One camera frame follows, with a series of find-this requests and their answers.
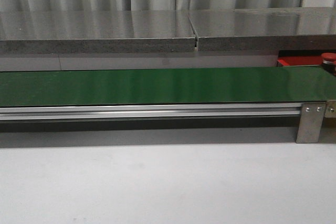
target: metal support leg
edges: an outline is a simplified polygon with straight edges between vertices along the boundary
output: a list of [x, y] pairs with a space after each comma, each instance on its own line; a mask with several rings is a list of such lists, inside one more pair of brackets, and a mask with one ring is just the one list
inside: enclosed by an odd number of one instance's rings
[[302, 104], [299, 131], [296, 139], [298, 144], [317, 143], [319, 141], [325, 107], [325, 102]]

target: green belt surface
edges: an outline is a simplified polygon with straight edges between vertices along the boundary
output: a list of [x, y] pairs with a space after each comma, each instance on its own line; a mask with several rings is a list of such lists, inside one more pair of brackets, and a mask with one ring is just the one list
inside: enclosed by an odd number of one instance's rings
[[1, 107], [333, 99], [319, 67], [0, 72]]

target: red emergency stop button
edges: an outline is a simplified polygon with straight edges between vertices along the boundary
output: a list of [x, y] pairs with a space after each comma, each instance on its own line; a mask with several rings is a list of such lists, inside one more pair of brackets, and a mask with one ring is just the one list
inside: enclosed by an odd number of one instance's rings
[[322, 58], [326, 61], [334, 62], [336, 61], [336, 54], [333, 52], [324, 52], [321, 54]]

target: gray floor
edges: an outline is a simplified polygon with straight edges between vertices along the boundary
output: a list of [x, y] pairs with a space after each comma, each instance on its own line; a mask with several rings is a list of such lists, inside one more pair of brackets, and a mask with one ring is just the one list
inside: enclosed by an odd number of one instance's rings
[[[336, 130], [295, 144], [296, 130], [0, 133], [13, 145], [149, 143], [0, 148], [0, 223], [334, 223]], [[176, 139], [186, 144], [150, 144]]]

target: conveyor belt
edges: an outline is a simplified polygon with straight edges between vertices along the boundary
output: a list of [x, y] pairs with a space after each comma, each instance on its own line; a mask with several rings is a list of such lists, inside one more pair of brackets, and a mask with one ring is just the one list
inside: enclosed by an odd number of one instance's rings
[[302, 117], [306, 109], [322, 122], [336, 79], [319, 67], [1, 72], [0, 94], [1, 121]]

